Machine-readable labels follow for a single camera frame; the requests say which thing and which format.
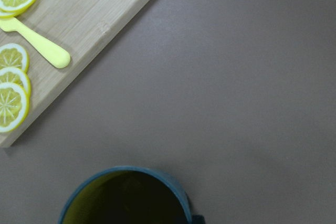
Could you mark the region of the wooden cutting board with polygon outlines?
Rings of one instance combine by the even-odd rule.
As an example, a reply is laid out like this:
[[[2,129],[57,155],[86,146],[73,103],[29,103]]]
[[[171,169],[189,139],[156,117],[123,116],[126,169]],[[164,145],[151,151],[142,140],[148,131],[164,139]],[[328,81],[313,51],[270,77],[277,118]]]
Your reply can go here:
[[[69,66],[57,69],[21,35],[1,32],[1,44],[14,42],[29,53],[29,113],[15,130],[1,134],[1,147],[11,146],[31,123],[82,72],[149,0],[37,0],[19,20],[63,47]]]

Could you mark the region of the yellow plastic knife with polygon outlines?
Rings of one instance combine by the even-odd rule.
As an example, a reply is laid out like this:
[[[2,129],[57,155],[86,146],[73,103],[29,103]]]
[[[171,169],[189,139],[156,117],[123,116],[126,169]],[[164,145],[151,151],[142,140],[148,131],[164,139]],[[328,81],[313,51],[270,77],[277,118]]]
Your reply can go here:
[[[66,50],[25,26],[15,17],[1,18],[1,29],[5,32],[18,32],[54,67],[61,69],[69,65],[71,56]]]

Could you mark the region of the lemon slice under single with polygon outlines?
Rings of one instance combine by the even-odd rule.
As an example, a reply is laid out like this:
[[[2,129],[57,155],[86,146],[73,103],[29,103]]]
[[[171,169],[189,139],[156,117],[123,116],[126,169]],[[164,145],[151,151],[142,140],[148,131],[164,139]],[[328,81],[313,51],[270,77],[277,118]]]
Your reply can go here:
[[[20,14],[20,12],[7,12],[4,10],[0,10],[0,18],[11,18],[16,17]]]

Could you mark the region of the lemon slice middle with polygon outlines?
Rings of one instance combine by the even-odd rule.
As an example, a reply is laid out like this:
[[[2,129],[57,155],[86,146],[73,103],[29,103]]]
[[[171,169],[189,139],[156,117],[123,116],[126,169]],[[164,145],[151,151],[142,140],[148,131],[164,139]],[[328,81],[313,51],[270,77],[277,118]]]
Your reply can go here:
[[[1,83],[10,82],[24,88],[27,95],[31,94],[30,79],[26,72],[17,67],[5,67],[1,69]]]

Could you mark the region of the lemon slice far end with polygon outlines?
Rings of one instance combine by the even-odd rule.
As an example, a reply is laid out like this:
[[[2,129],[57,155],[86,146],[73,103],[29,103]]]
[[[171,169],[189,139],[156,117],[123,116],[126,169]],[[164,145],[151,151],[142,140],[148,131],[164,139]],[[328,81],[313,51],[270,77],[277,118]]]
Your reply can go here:
[[[29,60],[29,53],[23,46],[16,43],[1,46],[1,69],[16,67],[27,73]]]

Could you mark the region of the dark teal mug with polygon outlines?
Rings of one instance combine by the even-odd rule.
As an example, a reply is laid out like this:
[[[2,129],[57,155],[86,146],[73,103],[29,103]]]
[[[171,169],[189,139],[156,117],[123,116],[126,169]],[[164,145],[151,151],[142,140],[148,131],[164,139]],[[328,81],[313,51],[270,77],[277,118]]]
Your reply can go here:
[[[58,223],[205,223],[181,184],[160,170],[118,166],[82,182]]]

